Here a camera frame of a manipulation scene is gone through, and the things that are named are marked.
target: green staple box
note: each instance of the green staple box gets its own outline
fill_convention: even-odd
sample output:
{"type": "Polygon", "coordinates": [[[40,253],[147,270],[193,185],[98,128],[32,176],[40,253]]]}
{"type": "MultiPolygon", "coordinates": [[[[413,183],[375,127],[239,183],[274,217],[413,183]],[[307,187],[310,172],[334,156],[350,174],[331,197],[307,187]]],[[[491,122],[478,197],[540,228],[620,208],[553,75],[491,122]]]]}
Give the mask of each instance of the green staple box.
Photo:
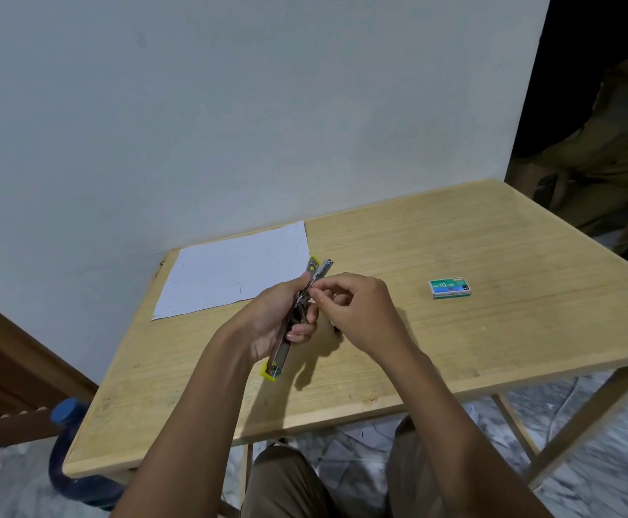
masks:
{"type": "Polygon", "coordinates": [[[465,278],[443,278],[441,280],[430,280],[431,297],[434,300],[458,296],[470,296],[472,291],[465,281],[465,278]]]}

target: forearm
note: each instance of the forearm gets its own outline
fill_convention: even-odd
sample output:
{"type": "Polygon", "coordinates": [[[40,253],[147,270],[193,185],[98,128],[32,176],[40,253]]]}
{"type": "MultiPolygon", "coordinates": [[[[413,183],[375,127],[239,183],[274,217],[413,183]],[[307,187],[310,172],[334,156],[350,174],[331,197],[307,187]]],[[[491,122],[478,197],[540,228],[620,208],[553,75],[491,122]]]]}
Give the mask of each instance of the forearm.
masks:
{"type": "Polygon", "coordinates": [[[252,368],[240,334],[216,332],[114,518],[215,517],[252,368]]]}
{"type": "Polygon", "coordinates": [[[550,517],[472,422],[429,357],[412,344],[379,364],[413,419],[454,517],[550,517]]]}

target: left hand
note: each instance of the left hand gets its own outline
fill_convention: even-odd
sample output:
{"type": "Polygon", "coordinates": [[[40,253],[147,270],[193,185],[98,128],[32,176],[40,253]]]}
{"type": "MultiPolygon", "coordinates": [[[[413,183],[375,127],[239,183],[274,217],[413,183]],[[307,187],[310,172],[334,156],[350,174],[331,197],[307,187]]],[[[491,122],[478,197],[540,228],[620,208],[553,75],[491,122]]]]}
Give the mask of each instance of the left hand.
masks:
{"type": "MultiPolygon", "coordinates": [[[[250,357],[255,363],[270,355],[283,318],[295,304],[295,296],[309,283],[309,278],[309,273],[305,272],[299,278],[267,288],[228,321],[227,324],[249,341],[250,357]]],[[[318,307],[309,304],[308,323],[293,325],[286,338],[294,343],[308,342],[316,331],[318,317],[318,307]]]]}

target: white wall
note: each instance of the white wall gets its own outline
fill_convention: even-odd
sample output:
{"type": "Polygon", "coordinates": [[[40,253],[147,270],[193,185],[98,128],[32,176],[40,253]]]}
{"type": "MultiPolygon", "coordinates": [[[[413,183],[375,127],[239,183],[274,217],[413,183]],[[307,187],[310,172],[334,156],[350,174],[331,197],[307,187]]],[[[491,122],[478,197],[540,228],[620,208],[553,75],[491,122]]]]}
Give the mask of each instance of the white wall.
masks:
{"type": "Polygon", "coordinates": [[[100,381],[166,250],[502,177],[547,4],[0,0],[0,311],[100,381]]]}

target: hand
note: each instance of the hand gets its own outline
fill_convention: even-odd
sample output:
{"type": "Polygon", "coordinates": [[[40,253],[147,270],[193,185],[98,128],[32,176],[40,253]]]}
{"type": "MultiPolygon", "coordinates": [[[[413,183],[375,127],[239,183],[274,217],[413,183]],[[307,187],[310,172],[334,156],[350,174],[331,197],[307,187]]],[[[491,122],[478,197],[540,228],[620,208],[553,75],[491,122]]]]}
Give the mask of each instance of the hand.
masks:
{"type": "MultiPolygon", "coordinates": [[[[296,296],[309,283],[309,278],[309,273],[305,272],[299,278],[267,288],[226,323],[245,338],[255,363],[270,355],[283,318],[295,304],[296,296]]],[[[293,325],[286,338],[294,343],[308,342],[316,331],[318,317],[319,309],[311,304],[307,310],[308,323],[293,325]]]]}
{"type": "Polygon", "coordinates": [[[413,345],[388,287],[377,278],[350,273],[321,278],[309,295],[355,347],[376,361],[396,345],[413,345]]]}

